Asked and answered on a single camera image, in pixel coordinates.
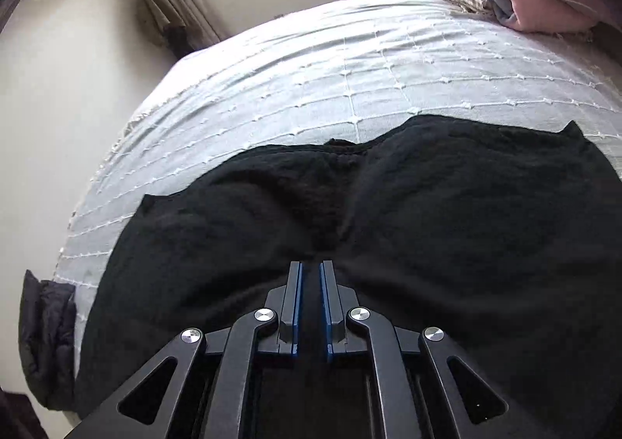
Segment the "black garment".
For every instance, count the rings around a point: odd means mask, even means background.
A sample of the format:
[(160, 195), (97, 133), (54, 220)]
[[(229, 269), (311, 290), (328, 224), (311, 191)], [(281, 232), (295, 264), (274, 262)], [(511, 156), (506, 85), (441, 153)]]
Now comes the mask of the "black garment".
[(352, 144), (264, 146), (143, 198), (100, 281), (75, 408), (178, 332), (231, 325), (330, 259), (404, 329), (437, 326), (556, 438), (621, 433), (621, 181), (558, 133), (419, 116)]

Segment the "hanging olive clothing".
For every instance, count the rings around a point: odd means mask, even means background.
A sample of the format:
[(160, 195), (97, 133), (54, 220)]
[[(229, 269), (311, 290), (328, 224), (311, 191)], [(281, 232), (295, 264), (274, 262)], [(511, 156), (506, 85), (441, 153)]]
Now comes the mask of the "hanging olive clothing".
[(187, 23), (173, 0), (137, 0), (136, 16), (145, 36), (177, 60), (194, 51)]

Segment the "dark jacket beside bed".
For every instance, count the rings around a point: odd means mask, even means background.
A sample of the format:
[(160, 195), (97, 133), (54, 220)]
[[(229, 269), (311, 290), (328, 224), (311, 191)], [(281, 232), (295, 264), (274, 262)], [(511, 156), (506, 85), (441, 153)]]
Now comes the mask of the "dark jacket beside bed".
[(74, 409), (75, 286), (23, 278), (18, 350), (22, 372), (36, 400), (47, 409)]

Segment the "grey quilted bedspread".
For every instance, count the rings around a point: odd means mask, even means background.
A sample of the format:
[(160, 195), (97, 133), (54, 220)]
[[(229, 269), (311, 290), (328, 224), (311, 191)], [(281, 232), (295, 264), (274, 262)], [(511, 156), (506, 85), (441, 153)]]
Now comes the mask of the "grey quilted bedspread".
[(116, 242), (167, 196), (266, 145), (371, 141), (437, 115), (558, 131), (621, 164), (621, 67), (591, 38), (519, 33), (443, 0), (342, 0), (180, 60), (136, 109), (68, 227), (55, 278), (82, 342)]

